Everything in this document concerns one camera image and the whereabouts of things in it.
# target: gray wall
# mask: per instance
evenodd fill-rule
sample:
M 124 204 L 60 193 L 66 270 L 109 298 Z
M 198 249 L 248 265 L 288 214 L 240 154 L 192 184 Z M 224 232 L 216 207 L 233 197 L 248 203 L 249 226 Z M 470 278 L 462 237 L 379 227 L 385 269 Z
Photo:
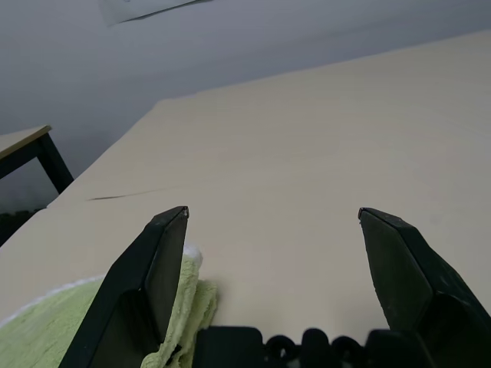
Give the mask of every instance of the gray wall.
M 0 11 L 0 133 L 41 124 L 83 172 L 158 100 L 488 28 L 488 0 L 213 0 L 107 27 L 96 0 Z M 37 162 L 0 212 L 47 205 Z

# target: table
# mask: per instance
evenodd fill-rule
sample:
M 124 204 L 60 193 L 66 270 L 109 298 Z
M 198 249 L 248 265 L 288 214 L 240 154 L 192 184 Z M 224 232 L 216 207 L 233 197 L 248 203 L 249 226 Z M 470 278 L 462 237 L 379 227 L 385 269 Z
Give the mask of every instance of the table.
M 215 324 L 387 327 L 361 206 L 417 226 L 491 311 L 490 64 L 483 32 L 158 103 L 0 248 L 0 319 L 106 272 L 176 205 Z
M 56 146 L 49 136 L 49 125 L 0 135 L 0 178 L 38 158 L 58 193 L 73 181 Z

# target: white paper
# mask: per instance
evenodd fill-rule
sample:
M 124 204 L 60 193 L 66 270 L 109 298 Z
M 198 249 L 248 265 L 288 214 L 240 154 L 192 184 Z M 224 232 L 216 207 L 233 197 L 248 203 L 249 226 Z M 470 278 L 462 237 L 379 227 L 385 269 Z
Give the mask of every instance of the white paper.
M 99 0 L 102 16 L 108 25 L 129 21 L 195 0 Z

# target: green towel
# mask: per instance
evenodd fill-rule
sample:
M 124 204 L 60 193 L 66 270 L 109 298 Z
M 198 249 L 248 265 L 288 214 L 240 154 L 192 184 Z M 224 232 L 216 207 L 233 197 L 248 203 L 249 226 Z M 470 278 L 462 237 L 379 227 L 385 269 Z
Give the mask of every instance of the green towel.
M 216 286 L 198 280 L 198 271 L 195 261 L 184 255 L 166 339 L 157 353 L 145 358 L 143 368 L 191 367 L 196 333 L 210 325 L 217 301 Z M 45 298 L 0 328 L 0 368 L 57 368 L 101 282 Z

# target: black table leg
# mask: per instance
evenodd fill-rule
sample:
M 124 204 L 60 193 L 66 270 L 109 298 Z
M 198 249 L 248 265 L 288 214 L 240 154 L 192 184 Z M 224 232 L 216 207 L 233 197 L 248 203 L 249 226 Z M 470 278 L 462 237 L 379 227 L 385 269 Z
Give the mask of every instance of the black table leg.
M 41 136 L 37 141 L 41 147 L 41 152 L 38 154 L 39 162 L 48 174 L 49 179 L 53 182 L 58 193 L 61 193 L 74 181 L 74 178 L 70 174 L 49 134 Z

